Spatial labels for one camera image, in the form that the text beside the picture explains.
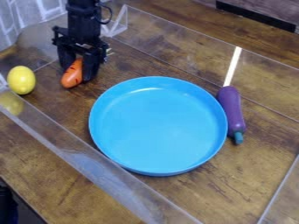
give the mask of wooden table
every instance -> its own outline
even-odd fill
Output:
[[[193,1],[123,2],[299,67],[299,37],[292,33],[200,6]],[[0,55],[3,73],[28,61],[32,67],[45,64],[36,70],[36,89],[24,99],[91,145],[89,109],[99,95],[120,81],[143,75],[171,74],[204,87],[214,95],[219,90],[210,80],[185,73],[115,40],[111,39],[109,44],[116,54],[101,67],[97,78],[72,90],[60,86],[57,61],[47,64],[49,59],[36,49],[16,45]],[[171,178],[136,175],[204,223],[255,223],[298,153],[298,76],[286,75],[284,71],[274,76],[271,72],[275,71],[268,66],[268,72],[260,74],[266,82],[260,83],[258,72],[266,69],[259,68],[254,67],[250,79],[243,77],[238,81],[240,93],[254,97],[243,98],[242,102],[247,120],[246,142],[236,147],[227,140],[218,156],[183,175]],[[215,73],[210,73],[208,78],[220,79]],[[279,100],[264,100],[259,93],[274,94],[271,99],[278,97]],[[49,223],[141,223],[29,134],[4,115],[0,117],[1,178],[39,215]]]

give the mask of blue plastic dish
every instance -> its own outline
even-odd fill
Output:
[[[206,90],[153,76],[119,83],[97,98],[88,128],[101,152],[125,169],[171,176],[215,156],[228,123]]]

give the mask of plastic toy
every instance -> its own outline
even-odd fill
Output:
[[[9,88],[19,94],[27,95],[33,91],[36,79],[31,68],[16,66],[7,75]]]
[[[109,22],[112,10],[99,0],[68,0],[65,8],[68,11],[68,28],[60,28],[59,26],[52,28],[52,43],[57,46],[60,65],[64,72],[76,60],[76,54],[83,55],[81,81],[76,81],[76,75],[69,76],[69,73],[65,73],[61,77],[61,83],[65,84],[65,80],[68,80],[68,85],[63,86],[72,88],[81,82],[88,82],[95,78],[99,65],[107,61],[108,44],[99,36],[100,25]],[[105,22],[101,20],[101,8],[109,11],[109,19]]]

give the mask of eggplant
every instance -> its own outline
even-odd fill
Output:
[[[216,99],[228,118],[228,136],[235,138],[236,144],[242,144],[247,125],[242,114],[239,91],[232,86],[222,87]]]

